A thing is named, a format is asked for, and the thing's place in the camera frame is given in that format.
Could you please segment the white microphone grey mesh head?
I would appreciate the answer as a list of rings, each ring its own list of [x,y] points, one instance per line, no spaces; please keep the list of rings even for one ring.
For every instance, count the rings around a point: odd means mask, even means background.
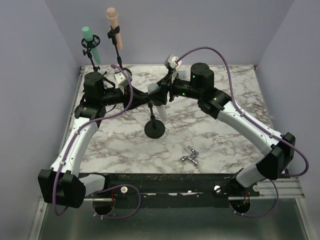
[[[152,104],[156,107],[157,112],[162,121],[166,122],[168,120],[165,105],[163,104],[163,99],[160,93],[160,87],[156,83],[151,83],[147,87],[147,93],[149,95]]]

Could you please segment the black round-base microphone stand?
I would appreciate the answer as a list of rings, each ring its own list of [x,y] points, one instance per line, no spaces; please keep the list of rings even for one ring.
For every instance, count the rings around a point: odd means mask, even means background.
[[[153,104],[149,102],[150,120],[144,126],[144,133],[151,139],[159,139],[165,133],[165,125],[162,121],[156,119],[153,111]]]

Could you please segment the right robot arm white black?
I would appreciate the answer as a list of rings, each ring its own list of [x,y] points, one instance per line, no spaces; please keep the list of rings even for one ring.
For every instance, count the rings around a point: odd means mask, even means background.
[[[253,183],[280,177],[293,159],[296,138],[290,132],[283,134],[268,127],[245,112],[233,102],[231,95],[215,87],[214,80],[214,72],[206,63],[191,66],[190,80],[180,79],[176,67],[170,66],[167,75],[150,84],[147,92],[160,106],[175,97],[195,99],[201,111],[229,125],[254,144],[263,158],[238,171],[230,183],[230,191],[241,196]]]

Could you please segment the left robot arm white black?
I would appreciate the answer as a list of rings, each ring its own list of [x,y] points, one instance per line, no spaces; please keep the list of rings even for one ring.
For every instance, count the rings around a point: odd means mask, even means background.
[[[149,94],[132,86],[128,69],[114,74],[111,88],[105,87],[108,79],[98,71],[84,76],[83,95],[74,110],[74,122],[60,154],[48,170],[38,174],[43,200],[53,206],[79,208],[85,197],[96,193],[104,198],[110,194],[111,185],[104,176],[91,173],[79,177],[80,165],[87,147],[98,131],[101,122],[107,120],[106,107],[122,104],[124,109],[114,117],[149,102]]]

